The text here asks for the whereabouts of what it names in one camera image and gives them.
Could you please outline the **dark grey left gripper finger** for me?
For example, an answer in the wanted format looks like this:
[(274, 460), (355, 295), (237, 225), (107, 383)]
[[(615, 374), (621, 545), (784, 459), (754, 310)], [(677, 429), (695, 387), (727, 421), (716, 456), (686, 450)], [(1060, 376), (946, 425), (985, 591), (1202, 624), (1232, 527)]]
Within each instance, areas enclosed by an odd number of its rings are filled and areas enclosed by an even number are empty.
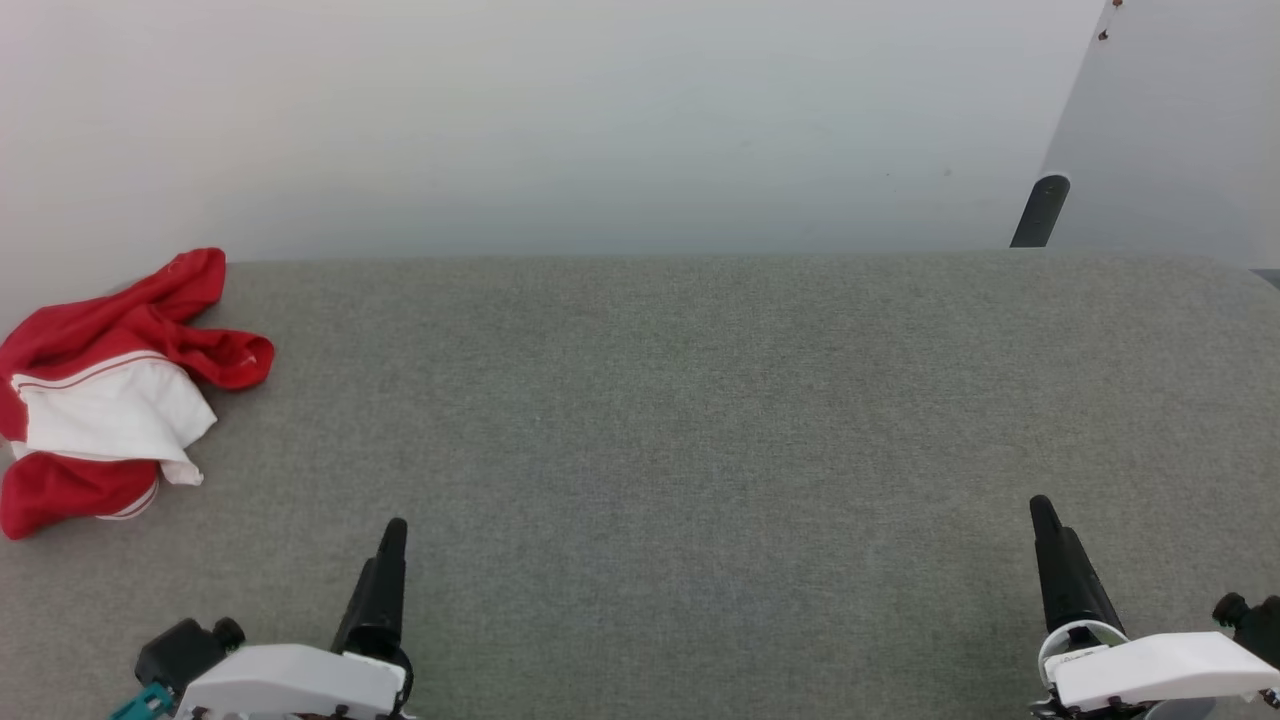
[(367, 559), (349, 597), (334, 653), (356, 653), (397, 666), (411, 665), (403, 651), (404, 551), (408, 524), (402, 518), (387, 523), (378, 551)]

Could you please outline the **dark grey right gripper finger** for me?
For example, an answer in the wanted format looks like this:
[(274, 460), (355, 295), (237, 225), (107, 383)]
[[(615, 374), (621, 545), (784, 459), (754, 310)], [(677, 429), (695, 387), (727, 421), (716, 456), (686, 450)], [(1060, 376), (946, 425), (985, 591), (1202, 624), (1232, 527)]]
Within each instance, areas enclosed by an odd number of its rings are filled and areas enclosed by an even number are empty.
[(1120, 618), (1074, 528), (1064, 524), (1052, 501), (1037, 495), (1029, 501), (1036, 536), (1036, 561), (1050, 635), (1069, 626), (1094, 623), (1102, 633), (1126, 639)]

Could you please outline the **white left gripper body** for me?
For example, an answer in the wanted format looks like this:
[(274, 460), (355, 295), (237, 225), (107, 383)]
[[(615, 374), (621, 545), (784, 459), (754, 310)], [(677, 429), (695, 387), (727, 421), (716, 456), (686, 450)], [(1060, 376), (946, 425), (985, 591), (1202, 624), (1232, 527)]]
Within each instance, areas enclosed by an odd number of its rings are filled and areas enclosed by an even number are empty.
[(358, 653), (306, 644), (237, 650), (180, 693), (177, 719), (392, 719), (410, 671)]

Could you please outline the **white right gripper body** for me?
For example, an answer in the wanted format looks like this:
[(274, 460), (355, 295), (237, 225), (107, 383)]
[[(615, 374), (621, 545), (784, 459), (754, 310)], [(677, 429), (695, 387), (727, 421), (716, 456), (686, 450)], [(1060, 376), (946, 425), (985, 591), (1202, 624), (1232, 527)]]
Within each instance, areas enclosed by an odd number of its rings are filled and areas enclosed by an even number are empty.
[(1123, 639), (1084, 623), (1048, 635), (1037, 717), (1207, 717), (1220, 700), (1277, 707), (1277, 620), (1244, 619), (1231, 634), (1180, 632)]

